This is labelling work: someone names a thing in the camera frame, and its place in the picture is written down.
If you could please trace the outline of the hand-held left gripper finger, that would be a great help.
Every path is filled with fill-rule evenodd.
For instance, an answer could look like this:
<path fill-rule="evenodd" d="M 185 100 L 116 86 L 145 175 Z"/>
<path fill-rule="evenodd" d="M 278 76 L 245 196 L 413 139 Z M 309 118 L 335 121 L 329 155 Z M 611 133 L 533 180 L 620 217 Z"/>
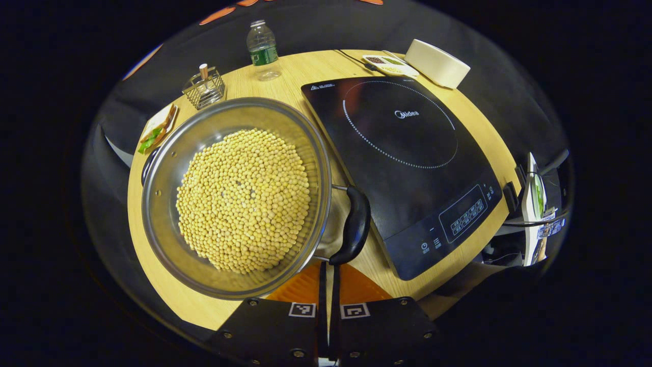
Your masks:
<path fill-rule="evenodd" d="M 440 366 L 440 333 L 412 297 L 391 297 L 370 277 L 334 267 L 329 357 L 339 366 Z"/>
<path fill-rule="evenodd" d="M 245 298 L 207 345 L 239 366 L 317 366 L 328 348 L 325 272 L 316 262 L 267 297 Z"/>

